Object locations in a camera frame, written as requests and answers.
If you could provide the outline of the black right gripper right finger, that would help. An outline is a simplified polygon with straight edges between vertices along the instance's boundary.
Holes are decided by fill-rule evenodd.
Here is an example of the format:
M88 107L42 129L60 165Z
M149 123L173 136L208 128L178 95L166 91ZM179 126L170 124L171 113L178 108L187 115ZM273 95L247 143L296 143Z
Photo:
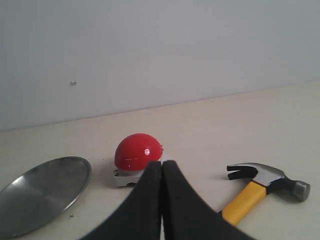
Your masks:
M251 240L225 221L192 188L178 164L162 164L162 217L166 240Z

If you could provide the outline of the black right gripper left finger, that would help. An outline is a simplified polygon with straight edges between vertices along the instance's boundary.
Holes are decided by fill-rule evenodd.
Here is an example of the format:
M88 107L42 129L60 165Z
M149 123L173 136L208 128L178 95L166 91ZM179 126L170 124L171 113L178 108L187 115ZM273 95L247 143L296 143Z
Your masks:
M83 240L159 240L162 166L150 162L128 197Z

